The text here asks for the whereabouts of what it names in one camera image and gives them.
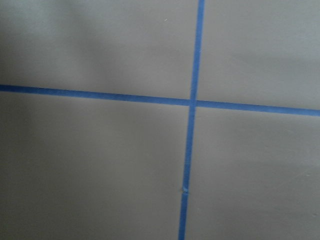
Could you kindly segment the blue tape grid lines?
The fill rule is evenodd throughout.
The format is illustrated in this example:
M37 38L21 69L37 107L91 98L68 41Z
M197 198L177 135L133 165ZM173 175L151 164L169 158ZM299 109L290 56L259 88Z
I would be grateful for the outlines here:
M189 194L190 194L190 176L191 176L194 129L195 129L195 122L196 122L197 108L275 113L275 114L313 116L313 117L319 117L320 115L320 111L318 109L199 100L198 86L199 86L199 73L200 73L200 67L201 67L205 4L206 2L204 0L199 0L197 2L197 16L196 16L196 27L195 27L192 75L191 75L191 82L190 82L190 95L189 95L189 98L187 99L96 92L96 91L83 91L83 90L67 90L67 89L58 89L58 88L43 88L43 87L20 86L20 85L10 85L10 84L2 84L0 86L0 90L2 92L52 95L52 96L64 96L64 97L73 97L73 98L101 99L101 100L151 103L151 104L188 107L187 135L186 135L185 153L184 153L184 161L183 161L183 180L181 185L181 201L180 201L179 227L178 227L178 237L177 237L179 240L183 240L186 237L187 211L188 211L188 200L189 200Z

